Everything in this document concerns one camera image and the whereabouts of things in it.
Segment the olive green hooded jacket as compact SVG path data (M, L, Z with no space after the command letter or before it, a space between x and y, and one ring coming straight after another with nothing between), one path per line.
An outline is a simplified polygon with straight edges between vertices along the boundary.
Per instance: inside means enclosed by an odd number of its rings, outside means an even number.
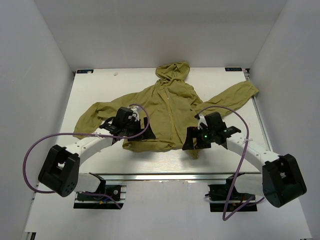
M132 152L165 152L183 147L187 128L197 126L195 115L218 112L225 117L243 107L259 90L249 81L232 85L208 101L202 101L193 86L186 83L190 72L187 62L156 68L157 82L140 92L129 93L110 102L96 102L78 119L74 132L79 139L93 133L103 120L116 115L121 107L139 104L146 109L155 139L124 140L122 147Z

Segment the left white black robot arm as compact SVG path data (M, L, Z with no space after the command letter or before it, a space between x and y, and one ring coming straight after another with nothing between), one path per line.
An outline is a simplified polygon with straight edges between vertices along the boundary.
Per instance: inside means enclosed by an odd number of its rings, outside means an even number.
M54 145L49 150L38 175L40 183L67 197L72 192L89 193L99 200L105 196L106 181L94 173L81 173L80 166L101 150L117 141L154 140L156 136L150 126L150 118L140 118L145 109L138 104L121 107L115 116L99 124L92 133L67 146Z

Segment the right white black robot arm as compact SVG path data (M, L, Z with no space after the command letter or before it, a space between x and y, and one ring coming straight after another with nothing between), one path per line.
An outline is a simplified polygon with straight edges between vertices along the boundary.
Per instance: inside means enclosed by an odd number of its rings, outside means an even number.
M243 194L261 196L280 208L307 192L296 158L267 150L242 134L235 126L228 127L218 112L197 115L197 126L186 129L182 149L209 149L213 143L238 154L254 166L259 174L238 173L226 180L226 195L236 200Z

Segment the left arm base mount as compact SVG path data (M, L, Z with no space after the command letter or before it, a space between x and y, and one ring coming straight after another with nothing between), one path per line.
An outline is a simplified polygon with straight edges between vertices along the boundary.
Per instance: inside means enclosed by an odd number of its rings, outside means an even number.
M83 210L120 210L126 200L127 186L107 184L104 191L95 195L77 192L73 208Z

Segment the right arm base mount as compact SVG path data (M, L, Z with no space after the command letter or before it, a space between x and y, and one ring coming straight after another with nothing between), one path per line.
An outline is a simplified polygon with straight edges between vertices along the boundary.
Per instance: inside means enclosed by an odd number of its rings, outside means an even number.
M229 192L229 188L226 184L211 184L208 186L208 193L204 195L204 198L208 200L210 211L212 213L222 213L224 211L224 206L227 200L227 195ZM238 193L236 188L232 190L232 194L230 196L229 203L227 205L226 212L231 213L236 208L238 208L241 204L246 202L252 195L248 193ZM257 212L258 208L255 204L256 197L253 199L242 209L240 212Z

